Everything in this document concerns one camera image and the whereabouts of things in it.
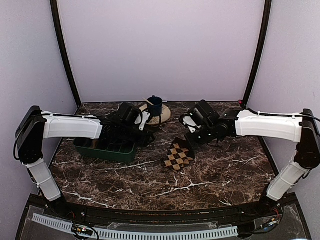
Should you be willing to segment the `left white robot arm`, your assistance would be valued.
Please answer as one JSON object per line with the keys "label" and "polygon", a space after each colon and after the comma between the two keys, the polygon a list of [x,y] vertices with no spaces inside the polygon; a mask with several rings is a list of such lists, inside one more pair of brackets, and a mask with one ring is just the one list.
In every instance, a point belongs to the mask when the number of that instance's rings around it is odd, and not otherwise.
{"label": "left white robot arm", "polygon": [[44,198],[52,202],[51,210],[60,218],[67,218],[70,206],[45,163],[43,141],[51,138],[97,140],[102,147],[120,141],[147,146],[154,141],[152,131],[145,128],[151,114],[146,110],[122,103],[107,116],[68,115],[41,110],[32,106],[15,132],[13,157],[24,165]]}

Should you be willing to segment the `brown black checkered sock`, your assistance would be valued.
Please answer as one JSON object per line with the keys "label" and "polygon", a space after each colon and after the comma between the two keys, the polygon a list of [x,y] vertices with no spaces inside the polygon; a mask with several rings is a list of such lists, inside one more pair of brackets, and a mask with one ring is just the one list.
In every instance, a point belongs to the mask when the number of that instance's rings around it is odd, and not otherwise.
{"label": "brown black checkered sock", "polygon": [[176,137],[171,143],[166,155],[161,159],[161,165],[178,173],[195,160],[195,153],[190,143]]}

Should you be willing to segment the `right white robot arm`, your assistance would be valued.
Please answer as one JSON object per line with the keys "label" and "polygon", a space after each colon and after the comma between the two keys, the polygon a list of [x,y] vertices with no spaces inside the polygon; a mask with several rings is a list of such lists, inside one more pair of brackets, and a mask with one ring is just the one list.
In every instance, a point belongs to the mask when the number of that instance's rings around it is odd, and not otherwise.
{"label": "right white robot arm", "polygon": [[258,136],[296,143],[295,155],[267,186],[255,213],[266,217],[275,203],[304,176],[320,165],[319,121],[310,109],[301,113],[266,113],[247,109],[227,109],[222,114],[201,100],[180,122],[189,129],[185,138],[193,149],[226,137]]}

